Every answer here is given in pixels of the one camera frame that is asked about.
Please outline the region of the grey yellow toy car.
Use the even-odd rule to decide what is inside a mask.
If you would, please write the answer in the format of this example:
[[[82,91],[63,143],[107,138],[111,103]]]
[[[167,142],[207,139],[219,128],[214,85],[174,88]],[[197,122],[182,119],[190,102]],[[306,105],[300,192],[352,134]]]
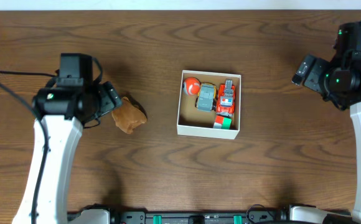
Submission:
[[[198,97],[195,101],[195,107],[199,111],[210,112],[215,110],[217,87],[211,83],[202,83]]]

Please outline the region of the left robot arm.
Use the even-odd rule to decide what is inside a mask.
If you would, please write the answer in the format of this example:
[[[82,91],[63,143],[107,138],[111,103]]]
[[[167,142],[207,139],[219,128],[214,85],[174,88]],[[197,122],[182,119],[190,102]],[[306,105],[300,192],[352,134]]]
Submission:
[[[113,85],[93,76],[94,67],[101,67],[95,57],[62,53],[57,76],[33,97],[34,150],[13,223],[70,223],[67,194],[82,132],[122,105]]]

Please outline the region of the brown plush toy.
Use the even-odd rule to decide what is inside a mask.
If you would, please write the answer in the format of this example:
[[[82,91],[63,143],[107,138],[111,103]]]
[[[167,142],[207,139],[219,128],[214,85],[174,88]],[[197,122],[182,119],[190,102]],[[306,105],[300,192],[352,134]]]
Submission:
[[[133,105],[126,96],[122,97],[121,102],[123,104],[113,110],[111,116],[120,130],[126,134],[132,134],[135,128],[147,122],[147,117],[136,105]]]

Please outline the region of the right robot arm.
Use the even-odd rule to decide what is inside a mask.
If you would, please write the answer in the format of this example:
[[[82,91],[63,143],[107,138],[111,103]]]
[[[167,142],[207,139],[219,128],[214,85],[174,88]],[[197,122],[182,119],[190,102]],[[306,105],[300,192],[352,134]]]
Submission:
[[[354,126],[357,190],[350,216],[304,205],[291,207],[288,220],[306,223],[361,223],[361,21],[342,24],[331,61],[306,55],[292,82],[305,86],[341,111],[349,110]]]

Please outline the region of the red toy fire truck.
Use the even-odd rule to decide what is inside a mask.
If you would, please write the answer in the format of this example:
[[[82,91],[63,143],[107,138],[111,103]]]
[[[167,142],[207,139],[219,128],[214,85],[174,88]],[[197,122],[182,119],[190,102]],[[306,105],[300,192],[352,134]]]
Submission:
[[[220,116],[232,117],[235,112],[235,86],[233,80],[226,79],[220,85],[217,95],[216,113]]]

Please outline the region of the orange ball with eye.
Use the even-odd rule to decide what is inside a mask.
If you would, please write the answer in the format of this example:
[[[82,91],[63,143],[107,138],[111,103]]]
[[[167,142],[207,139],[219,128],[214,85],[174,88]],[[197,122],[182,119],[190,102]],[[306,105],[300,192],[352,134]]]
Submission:
[[[188,77],[184,80],[182,88],[186,95],[197,95],[200,91],[200,82],[195,77]]]

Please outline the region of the colourful puzzle cube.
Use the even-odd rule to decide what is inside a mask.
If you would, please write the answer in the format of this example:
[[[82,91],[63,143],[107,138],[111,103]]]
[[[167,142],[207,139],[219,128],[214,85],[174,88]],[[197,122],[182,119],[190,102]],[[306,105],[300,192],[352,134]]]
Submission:
[[[215,121],[214,121],[214,124],[213,124],[213,128],[214,129],[227,129],[227,130],[229,130],[231,124],[232,124],[232,119],[231,118],[216,115]]]

